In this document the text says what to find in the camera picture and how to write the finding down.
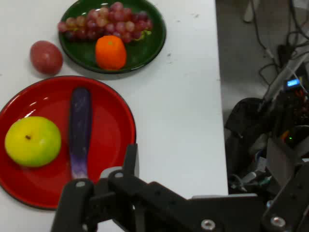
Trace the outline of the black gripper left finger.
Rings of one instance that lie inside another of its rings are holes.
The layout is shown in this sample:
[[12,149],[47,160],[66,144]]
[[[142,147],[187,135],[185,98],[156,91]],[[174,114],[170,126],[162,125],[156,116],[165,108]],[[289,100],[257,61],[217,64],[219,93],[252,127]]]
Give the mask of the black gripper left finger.
[[123,166],[96,184],[88,179],[63,189],[51,230],[95,232],[112,220],[126,232],[216,232],[219,224],[204,218],[187,200],[157,182],[135,176],[138,146],[126,149]]

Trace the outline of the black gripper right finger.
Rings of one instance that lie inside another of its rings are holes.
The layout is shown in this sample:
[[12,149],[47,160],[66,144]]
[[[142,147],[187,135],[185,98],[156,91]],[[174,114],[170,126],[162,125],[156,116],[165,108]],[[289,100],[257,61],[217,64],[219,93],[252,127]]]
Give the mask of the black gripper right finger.
[[264,232],[309,230],[309,163],[304,163],[262,217]]

